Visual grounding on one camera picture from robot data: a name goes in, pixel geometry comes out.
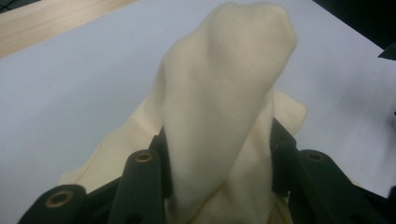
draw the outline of folded towel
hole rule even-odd
[[[169,223],[289,222],[271,191],[269,140],[274,116],[296,133],[306,113],[272,90],[295,45],[280,6],[217,7],[164,56],[153,89],[127,122],[60,183],[103,186],[163,126],[174,185],[165,202]]]

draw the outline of white table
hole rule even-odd
[[[121,126],[165,52],[220,2],[141,1],[0,59],[0,223],[17,222]],[[327,153],[386,196],[396,184],[396,62],[314,2],[274,2],[299,39],[276,83],[308,107],[298,148]]]

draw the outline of wooden floor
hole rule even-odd
[[[136,0],[42,0],[0,14],[0,58]]]

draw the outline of cloth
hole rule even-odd
[[[271,191],[274,117],[294,134],[306,109],[272,90],[296,46],[277,5],[224,4],[167,52],[148,97],[61,184],[87,191],[119,177],[163,126],[171,161],[169,223],[288,223]]]

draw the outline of black object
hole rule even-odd
[[[396,1],[314,0],[335,17],[385,51],[378,57],[396,60]]]
[[[327,155],[296,148],[274,119],[271,132],[273,191],[289,197],[295,224],[396,223],[396,187],[387,199],[352,185]],[[164,129],[148,150],[132,154],[122,177],[90,194],[64,185],[44,193],[20,223],[165,223],[164,198],[172,195]]]

